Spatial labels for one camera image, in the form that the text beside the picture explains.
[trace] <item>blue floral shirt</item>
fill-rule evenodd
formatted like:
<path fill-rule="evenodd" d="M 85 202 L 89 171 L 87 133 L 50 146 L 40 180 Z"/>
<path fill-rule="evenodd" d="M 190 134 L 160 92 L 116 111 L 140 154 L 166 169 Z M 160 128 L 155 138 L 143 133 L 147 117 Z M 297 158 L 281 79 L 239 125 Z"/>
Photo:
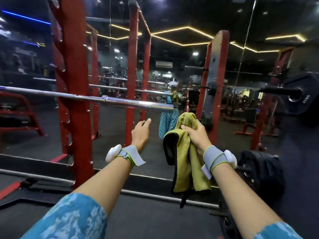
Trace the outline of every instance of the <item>blue floral shirt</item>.
<path fill-rule="evenodd" d="M 63 197 L 21 239 L 103 239 L 106 213 L 95 200 L 84 194 Z M 302 239 L 288 224 L 266 226 L 255 239 Z"/>

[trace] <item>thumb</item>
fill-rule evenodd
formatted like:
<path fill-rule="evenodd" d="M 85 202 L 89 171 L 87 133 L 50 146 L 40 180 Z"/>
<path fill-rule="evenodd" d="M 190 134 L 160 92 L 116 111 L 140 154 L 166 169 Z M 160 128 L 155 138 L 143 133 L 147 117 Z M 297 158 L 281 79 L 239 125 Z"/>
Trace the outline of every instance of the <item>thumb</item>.
<path fill-rule="evenodd" d="M 143 125 L 143 127 L 146 127 L 146 128 L 148 128 L 149 127 L 149 125 L 151 124 L 151 119 L 149 118 L 149 119 L 147 119 L 146 120 L 146 122 L 144 123 L 144 125 Z"/>
<path fill-rule="evenodd" d="M 195 131 L 194 129 L 187 127 L 187 126 L 184 126 L 184 125 L 181 125 L 181 129 L 185 130 L 189 135 Z"/>

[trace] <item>wristband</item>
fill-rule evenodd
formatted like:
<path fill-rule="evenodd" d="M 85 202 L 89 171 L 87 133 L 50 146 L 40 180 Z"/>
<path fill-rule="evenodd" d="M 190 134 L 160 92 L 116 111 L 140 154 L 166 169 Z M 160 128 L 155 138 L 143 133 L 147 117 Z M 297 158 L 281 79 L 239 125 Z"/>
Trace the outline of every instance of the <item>wristband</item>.
<path fill-rule="evenodd" d="M 141 158 L 139 155 L 136 147 L 134 145 L 129 145 L 128 147 L 122 148 L 122 150 L 117 155 L 118 157 L 123 157 L 127 159 L 130 164 L 131 168 L 136 164 L 137 166 L 141 166 L 146 162 Z"/>
<path fill-rule="evenodd" d="M 204 174 L 206 175 L 208 179 L 212 178 L 211 171 L 217 165 L 223 162 L 228 162 L 225 154 L 214 145 L 211 145 L 209 148 L 206 149 L 203 155 L 203 160 L 205 164 L 202 167 L 202 171 L 204 172 Z"/>

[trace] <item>yellow-green towel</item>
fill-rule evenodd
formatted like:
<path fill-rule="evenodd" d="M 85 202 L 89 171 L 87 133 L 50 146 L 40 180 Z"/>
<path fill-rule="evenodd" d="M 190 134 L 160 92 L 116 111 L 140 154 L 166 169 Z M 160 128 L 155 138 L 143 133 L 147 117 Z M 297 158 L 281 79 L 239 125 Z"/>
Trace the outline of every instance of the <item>yellow-green towel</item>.
<path fill-rule="evenodd" d="M 187 132 L 181 129 L 181 125 L 197 130 L 195 114 L 185 112 L 180 115 L 175 129 L 164 136 L 166 161 L 175 166 L 171 193 L 211 190 L 210 181 L 201 170 L 203 158 L 197 154 L 196 146 L 190 141 Z"/>

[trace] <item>blue patterned pants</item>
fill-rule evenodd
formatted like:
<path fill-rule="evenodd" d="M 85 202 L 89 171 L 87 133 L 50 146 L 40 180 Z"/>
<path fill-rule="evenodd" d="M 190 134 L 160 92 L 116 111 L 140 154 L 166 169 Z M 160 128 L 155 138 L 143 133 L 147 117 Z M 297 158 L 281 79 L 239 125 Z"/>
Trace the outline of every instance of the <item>blue patterned pants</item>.
<path fill-rule="evenodd" d="M 173 113 L 162 112 L 159 123 L 159 138 L 163 139 L 165 134 L 175 129 L 178 120 L 178 109 L 174 108 Z"/>

